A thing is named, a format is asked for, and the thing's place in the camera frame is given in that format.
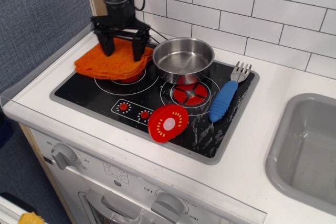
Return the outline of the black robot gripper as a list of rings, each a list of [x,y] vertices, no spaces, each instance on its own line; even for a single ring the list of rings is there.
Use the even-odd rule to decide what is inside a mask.
[[[114,37],[130,37],[133,38],[134,61],[140,61],[150,38],[149,25],[136,19],[136,7],[132,1],[118,4],[109,2],[106,6],[107,15],[91,17],[94,33],[104,53],[107,56],[113,54]]]

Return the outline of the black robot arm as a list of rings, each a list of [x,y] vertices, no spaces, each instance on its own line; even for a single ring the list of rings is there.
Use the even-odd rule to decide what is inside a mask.
[[[91,18],[93,31],[107,56],[115,50],[114,38],[131,38],[134,61],[140,61],[150,39],[150,26],[139,21],[134,0],[104,0],[105,16]]]

